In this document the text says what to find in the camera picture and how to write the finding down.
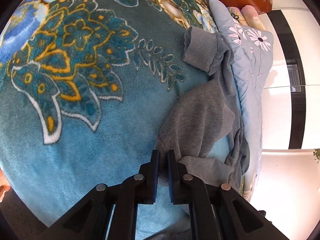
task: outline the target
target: rolled blanket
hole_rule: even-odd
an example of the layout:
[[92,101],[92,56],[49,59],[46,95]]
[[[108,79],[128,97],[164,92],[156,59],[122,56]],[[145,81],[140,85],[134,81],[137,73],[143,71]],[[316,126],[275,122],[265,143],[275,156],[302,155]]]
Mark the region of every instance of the rolled blanket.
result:
[[253,6],[246,5],[241,9],[241,12],[250,27],[260,31],[266,31],[266,28],[260,21],[258,13]]
[[239,8],[228,7],[228,11],[231,16],[239,22],[240,25],[248,26],[248,23],[246,22]]

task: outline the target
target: black object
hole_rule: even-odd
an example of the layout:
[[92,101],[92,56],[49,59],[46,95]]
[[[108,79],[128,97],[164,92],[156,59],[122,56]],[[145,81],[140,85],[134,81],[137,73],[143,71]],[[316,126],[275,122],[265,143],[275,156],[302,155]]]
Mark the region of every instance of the black object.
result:
[[[167,157],[171,200],[189,204],[193,240],[288,240],[230,185],[205,184],[176,162],[173,151]],[[97,185],[37,240],[105,240],[109,224],[108,240],[134,240],[138,204],[156,200],[158,166],[159,152],[154,150],[139,174],[112,187]],[[10,232],[5,239],[17,240],[5,229]]]

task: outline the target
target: black fabric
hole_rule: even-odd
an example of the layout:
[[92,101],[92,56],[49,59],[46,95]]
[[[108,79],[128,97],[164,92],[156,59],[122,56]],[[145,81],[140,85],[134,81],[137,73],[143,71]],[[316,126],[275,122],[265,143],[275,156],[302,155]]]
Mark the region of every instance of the black fabric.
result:
[[[4,199],[0,203],[1,212],[3,216],[0,214],[0,240],[33,240],[47,229],[26,207],[12,188],[5,193]],[[8,229],[8,224],[18,238],[12,236],[13,232]]]

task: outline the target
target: silver screw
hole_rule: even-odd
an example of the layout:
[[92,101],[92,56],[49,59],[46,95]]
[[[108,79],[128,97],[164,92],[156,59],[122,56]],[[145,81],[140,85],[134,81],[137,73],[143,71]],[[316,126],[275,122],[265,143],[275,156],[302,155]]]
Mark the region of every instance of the silver screw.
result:
[[224,191],[228,191],[228,190],[231,190],[231,186],[227,183],[223,183],[221,185],[221,188],[224,190]]
[[133,178],[134,178],[135,180],[143,180],[143,179],[144,179],[144,176],[143,176],[142,174],[136,174],[136,175],[133,176]]
[[183,179],[184,180],[192,180],[193,179],[193,176],[191,174],[184,174],[183,175]]
[[96,186],[97,191],[104,191],[105,189],[106,189],[106,185],[104,185],[104,184],[98,184]]

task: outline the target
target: gray garment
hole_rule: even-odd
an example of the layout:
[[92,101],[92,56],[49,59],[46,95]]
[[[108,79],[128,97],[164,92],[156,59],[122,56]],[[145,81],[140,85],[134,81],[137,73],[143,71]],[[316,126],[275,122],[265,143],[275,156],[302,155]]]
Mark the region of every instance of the gray garment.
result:
[[[165,120],[155,146],[160,151],[160,169],[166,152],[173,149],[176,160],[205,183],[218,186],[227,182],[239,190],[241,175],[249,167],[249,147],[232,84],[230,44],[221,33],[190,27],[182,59],[205,71],[211,80],[185,94]],[[205,158],[226,135],[232,151],[225,163]]]

